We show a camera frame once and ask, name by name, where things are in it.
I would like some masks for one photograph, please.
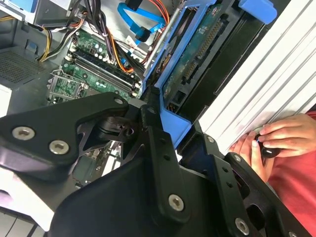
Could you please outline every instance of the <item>silver screw head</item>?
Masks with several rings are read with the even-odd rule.
[[[120,99],[114,99],[114,101],[117,102],[117,103],[120,104],[120,105],[123,104],[123,101],[120,100]]]
[[[237,226],[237,229],[242,232],[244,236],[249,235],[249,227],[244,220],[242,220],[241,218],[236,218],[235,224]]]
[[[237,160],[238,162],[241,162],[241,158],[238,155],[234,155],[235,160]]]
[[[16,127],[12,131],[12,136],[16,139],[27,141],[35,136],[35,132],[30,127]]]
[[[64,155],[69,151],[69,145],[64,141],[55,140],[49,144],[49,150],[56,155]]]
[[[183,203],[183,200],[178,195],[171,194],[168,200],[169,200],[169,205],[172,207],[172,209],[176,211],[183,211],[184,203]]]
[[[290,237],[297,237],[297,235],[294,232],[292,232],[292,231],[290,231],[288,233],[288,236],[290,236]]]
[[[207,137],[207,139],[209,140],[209,142],[213,143],[214,139],[212,137]]]

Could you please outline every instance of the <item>black knob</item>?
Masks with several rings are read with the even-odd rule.
[[[280,154],[281,149],[280,148],[267,148],[263,146],[262,142],[259,142],[259,136],[260,134],[258,134],[255,137],[255,140],[259,143],[259,147],[260,147],[260,153],[261,153],[261,158],[274,158],[277,157],[278,154]]]

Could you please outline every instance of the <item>yellow wire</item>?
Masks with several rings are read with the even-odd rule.
[[[0,22],[13,20],[13,19],[14,19],[13,16],[4,16],[4,17],[0,18]]]
[[[40,62],[43,62],[47,55],[49,54],[49,45],[50,45],[50,38],[49,38],[49,33],[48,33],[48,30],[45,28],[45,27],[42,27],[43,30],[46,31],[46,48],[45,48],[45,51],[44,51],[44,54],[43,54],[43,57],[41,58]]]

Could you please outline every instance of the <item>blue plastic latch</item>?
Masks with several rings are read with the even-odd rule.
[[[277,10],[269,0],[240,0],[239,7],[265,24],[277,17]]]
[[[9,2],[27,12],[34,13],[38,0],[9,0]]]

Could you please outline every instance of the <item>ventilation grille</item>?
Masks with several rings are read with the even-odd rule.
[[[1,79],[16,84],[26,79],[29,80],[30,77],[34,77],[43,71],[45,71],[45,68],[13,51],[0,53]]]

